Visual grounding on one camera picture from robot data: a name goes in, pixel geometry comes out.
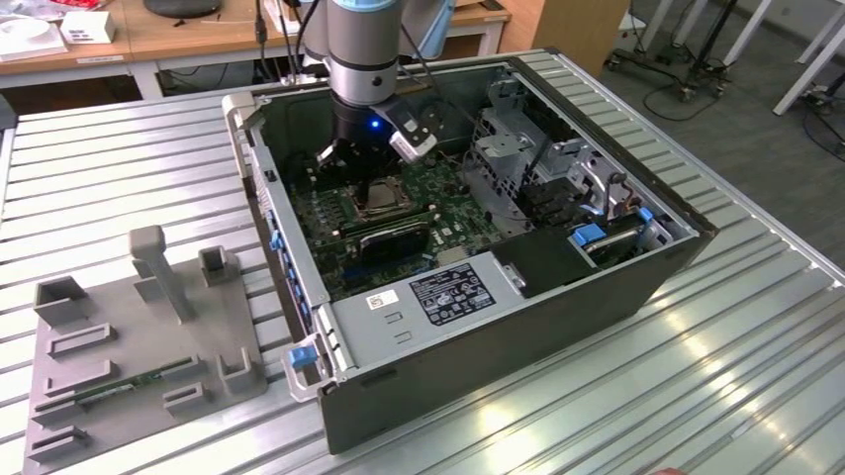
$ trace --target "metal bracket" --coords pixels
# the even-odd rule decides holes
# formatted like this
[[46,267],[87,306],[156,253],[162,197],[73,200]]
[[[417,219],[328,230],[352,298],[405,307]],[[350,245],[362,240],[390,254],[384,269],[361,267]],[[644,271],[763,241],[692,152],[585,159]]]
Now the metal bracket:
[[322,380],[309,385],[305,384],[300,379],[300,374],[293,369],[293,364],[288,357],[293,349],[316,345],[317,338],[318,334],[312,333],[302,340],[296,343],[288,343],[281,347],[281,365],[285,369],[285,379],[288,380],[288,387],[290,388],[290,396],[300,403],[316,399],[318,389],[330,383],[330,380]]
[[246,160],[242,156],[241,143],[237,140],[237,132],[249,116],[257,111],[254,98],[249,92],[237,92],[222,97],[222,114],[225,117],[225,130],[232,143],[234,153],[234,163],[237,164],[237,174],[240,178],[249,176],[246,171]]

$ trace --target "white sticker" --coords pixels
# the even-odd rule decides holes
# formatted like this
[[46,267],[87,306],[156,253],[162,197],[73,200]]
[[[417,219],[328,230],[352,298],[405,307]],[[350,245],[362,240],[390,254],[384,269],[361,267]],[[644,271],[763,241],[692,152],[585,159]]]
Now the white sticker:
[[94,56],[81,57],[75,60],[77,64],[90,64],[91,62],[113,62],[122,61],[122,54],[114,54],[113,56]]
[[386,307],[390,304],[398,302],[398,296],[396,295],[396,291],[388,290],[386,292],[381,292],[380,294],[370,295],[366,297],[366,305],[369,306],[369,310],[377,310],[381,307]]

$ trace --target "green circuit board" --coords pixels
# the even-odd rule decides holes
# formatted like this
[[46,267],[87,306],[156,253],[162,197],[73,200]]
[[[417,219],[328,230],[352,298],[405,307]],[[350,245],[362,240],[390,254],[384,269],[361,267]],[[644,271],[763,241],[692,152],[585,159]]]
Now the green circuit board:
[[[313,174],[309,183],[318,180],[318,174]],[[469,256],[500,240],[497,229],[484,220],[484,211],[461,185],[459,172],[439,157],[405,165],[397,174],[372,182],[370,190],[380,194],[376,199],[385,202],[381,207],[370,205],[361,210],[350,186],[318,191],[316,186],[292,187],[293,208],[332,300],[435,269],[445,255]],[[362,265],[361,238],[413,225],[427,227],[424,251]]]

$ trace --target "desk leg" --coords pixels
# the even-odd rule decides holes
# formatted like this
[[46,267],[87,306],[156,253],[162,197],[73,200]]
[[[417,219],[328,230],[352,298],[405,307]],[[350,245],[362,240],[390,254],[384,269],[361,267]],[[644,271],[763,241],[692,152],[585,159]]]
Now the desk leg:
[[830,40],[830,43],[827,43],[827,46],[820,51],[820,54],[818,55],[818,58],[815,59],[815,61],[806,68],[806,71],[803,72],[798,80],[795,81],[794,85],[791,86],[791,89],[788,89],[788,92],[786,92],[786,95],[783,96],[783,98],[780,99],[780,102],[775,106],[775,110],[774,110],[775,114],[780,116],[783,112],[786,112],[786,109],[788,109],[788,107],[794,103],[794,100],[806,90],[806,86],[808,86],[810,81],[815,78],[818,71],[830,60],[830,57],[838,50],[842,43],[845,43],[845,25],[842,25],[842,27],[839,28],[838,33],[832,37],[832,40]]
[[839,6],[838,10],[835,11],[835,14],[830,17],[830,20],[827,20],[827,23],[824,24],[823,28],[818,32],[818,35],[815,35],[815,38],[812,38],[812,43],[810,43],[808,47],[806,47],[806,49],[803,50],[803,54],[796,59],[796,62],[799,62],[800,64],[804,64],[808,61],[808,57],[815,54],[815,50],[820,46],[820,43],[830,36],[830,32],[832,32],[832,30],[836,28],[839,22],[842,21],[843,16],[845,16],[845,4]]
[[703,7],[707,5],[707,0],[695,0],[695,4],[691,6],[691,10],[688,10],[688,14],[686,14],[686,19],[683,20],[683,25],[680,25],[680,29],[676,32],[676,37],[671,40],[672,45],[683,45],[686,43],[686,39],[688,38],[688,34],[691,33],[691,29],[698,22],[698,17],[700,16],[700,12],[703,12]]
[[756,10],[754,11],[754,15],[751,16],[751,19],[748,20],[748,23],[746,24],[744,29],[742,30],[742,33],[739,34],[739,38],[736,39],[736,42],[734,43],[732,47],[730,48],[730,51],[727,51],[727,55],[724,56],[723,62],[726,66],[730,67],[730,65],[736,61],[739,54],[742,54],[742,51],[748,45],[748,42],[751,41],[751,36],[754,35],[754,32],[759,28],[760,23],[763,23],[763,17],[766,16],[766,11],[768,11],[770,6],[771,6],[771,0],[763,0],[760,2],[760,6],[756,7]]
[[661,0],[660,5],[657,5],[657,10],[655,11],[655,15],[648,20],[648,26],[645,27],[645,33],[643,34],[644,50],[648,50],[651,42],[655,40],[655,35],[657,34],[657,30],[663,24],[664,15],[668,13],[671,3],[673,3],[673,0]]
[[130,62],[129,72],[134,77],[134,84],[137,90],[141,91],[141,97],[146,99],[161,99],[164,92],[161,91],[161,85],[158,84],[158,66],[153,61]]
[[480,37],[480,44],[477,46],[479,56],[487,56],[499,52],[499,41],[501,40],[503,30],[503,22],[489,23],[484,26],[484,33]]

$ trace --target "metal slatted table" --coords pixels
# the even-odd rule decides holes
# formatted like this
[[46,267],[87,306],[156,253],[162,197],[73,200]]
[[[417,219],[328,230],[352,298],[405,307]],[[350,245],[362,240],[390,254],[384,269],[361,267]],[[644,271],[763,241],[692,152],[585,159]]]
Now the metal slatted table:
[[838,473],[840,271],[603,89],[524,61],[722,229],[639,313],[337,456],[288,395],[289,340],[224,133],[220,95],[25,117],[2,138],[0,474],[21,469],[34,282],[132,273],[121,235],[161,224],[170,262],[214,243],[244,265],[265,395],[61,473]]

